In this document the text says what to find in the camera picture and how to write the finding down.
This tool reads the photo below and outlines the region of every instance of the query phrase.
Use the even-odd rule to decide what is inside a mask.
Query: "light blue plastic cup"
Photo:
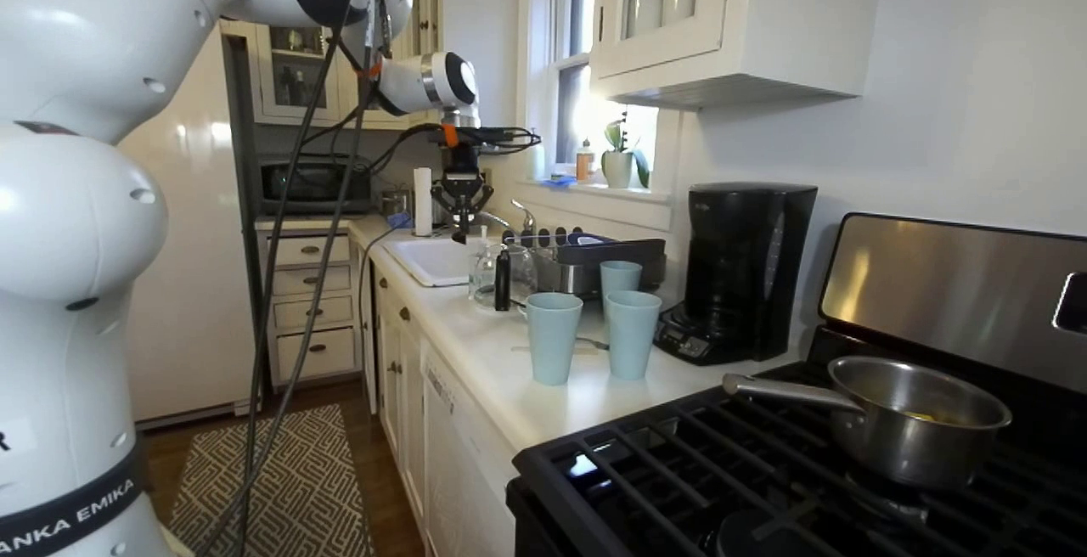
[[[528,351],[533,358],[533,379],[537,382],[562,385],[570,379],[583,306],[577,296],[552,292],[533,294],[525,299]]]
[[[641,283],[641,264],[624,260],[600,262],[600,298],[604,300],[612,292],[638,289]],[[608,323],[608,305],[604,305],[604,325]]]
[[[661,299],[645,292],[612,292],[604,298],[604,309],[611,317],[608,355],[612,376],[628,381],[644,379]]]

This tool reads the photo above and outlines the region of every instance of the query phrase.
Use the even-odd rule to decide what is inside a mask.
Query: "kitchen sink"
[[[397,240],[386,247],[415,281],[426,287],[464,285],[482,249],[479,239],[467,245],[447,238]]]

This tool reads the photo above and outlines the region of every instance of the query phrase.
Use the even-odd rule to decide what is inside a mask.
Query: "pot handle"
[[[721,386],[725,388],[725,393],[729,396],[747,395],[757,398],[791,400],[864,414],[864,409],[859,404],[834,389],[824,389],[823,387],[812,387],[811,385],[801,385],[786,381],[772,381],[770,379],[752,379],[742,374],[725,374],[721,380]]]

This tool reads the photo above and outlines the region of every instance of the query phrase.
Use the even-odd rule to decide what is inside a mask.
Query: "microwave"
[[[261,212],[274,215],[279,210],[289,168],[290,163],[286,160],[261,164]],[[290,182],[290,190],[287,191],[287,214],[333,213],[346,171],[347,165],[330,161],[299,161]],[[342,213],[365,213],[371,207],[370,175],[352,173]]]

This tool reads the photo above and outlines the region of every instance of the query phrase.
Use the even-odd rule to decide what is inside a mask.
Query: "black coffee maker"
[[[690,188],[686,298],[661,313],[654,343],[698,366],[785,352],[815,186]]]

